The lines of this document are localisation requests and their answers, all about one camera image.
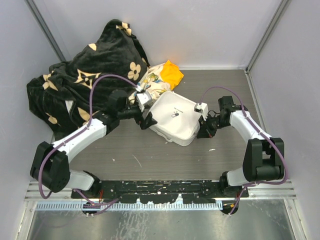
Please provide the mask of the grey medicine kit case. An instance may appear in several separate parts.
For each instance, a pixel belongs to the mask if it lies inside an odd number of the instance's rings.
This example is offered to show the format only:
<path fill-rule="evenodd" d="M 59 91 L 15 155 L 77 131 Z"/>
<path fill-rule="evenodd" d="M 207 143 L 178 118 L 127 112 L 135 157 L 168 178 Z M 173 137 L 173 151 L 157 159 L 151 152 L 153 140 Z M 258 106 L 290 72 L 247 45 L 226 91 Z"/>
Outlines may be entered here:
<path fill-rule="evenodd" d="M 167 142 L 188 146 L 200 129 L 199 119 L 202 114 L 194 111 L 196 104 L 172 91 L 164 92 L 149 110 L 157 121 L 149 129 Z"/>

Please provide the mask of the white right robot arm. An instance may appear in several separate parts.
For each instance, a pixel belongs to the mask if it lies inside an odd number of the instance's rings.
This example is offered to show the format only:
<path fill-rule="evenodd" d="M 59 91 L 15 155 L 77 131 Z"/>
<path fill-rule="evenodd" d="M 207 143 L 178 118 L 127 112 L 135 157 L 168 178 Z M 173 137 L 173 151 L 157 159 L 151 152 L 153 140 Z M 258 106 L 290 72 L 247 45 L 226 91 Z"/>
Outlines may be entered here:
<path fill-rule="evenodd" d="M 219 191 L 231 197 L 243 187 L 259 184 L 281 185 L 288 179 L 284 160 L 284 141 L 266 133 L 251 117 L 243 104 L 235 104 L 232 96 L 218 99 L 219 112 L 210 115 L 208 105 L 196 103 L 201 114 L 197 138 L 213 138 L 217 130 L 233 127 L 246 143 L 242 166 L 225 171 L 219 178 Z"/>

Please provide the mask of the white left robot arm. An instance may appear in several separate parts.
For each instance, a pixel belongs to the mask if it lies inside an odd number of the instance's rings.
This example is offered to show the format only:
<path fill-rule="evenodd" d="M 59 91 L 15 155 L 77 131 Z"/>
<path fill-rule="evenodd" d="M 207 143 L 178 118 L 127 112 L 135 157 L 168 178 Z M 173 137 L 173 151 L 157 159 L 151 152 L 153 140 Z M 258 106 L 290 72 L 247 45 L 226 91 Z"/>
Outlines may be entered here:
<path fill-rule="evenodd" d="M 71 170 L 70 162 L 90 144 L 117 128 L 121 120 L 134 119 L 142 130 L 155 125 L 157 121 L 151 113 L 143 116 L 152 103 L 150 93 L 145 90 L 136 93 L 133 105 L 129 104 L 125 91 L 114 90 L 106 111 L 93 113 L 84 126 L 67 137 L 37 146 L 30 176 L 52 193 L 71 188 L 82 191 L 88 198 L 97 197 L 102 189 L 100 179 L 85 170 Z"/>

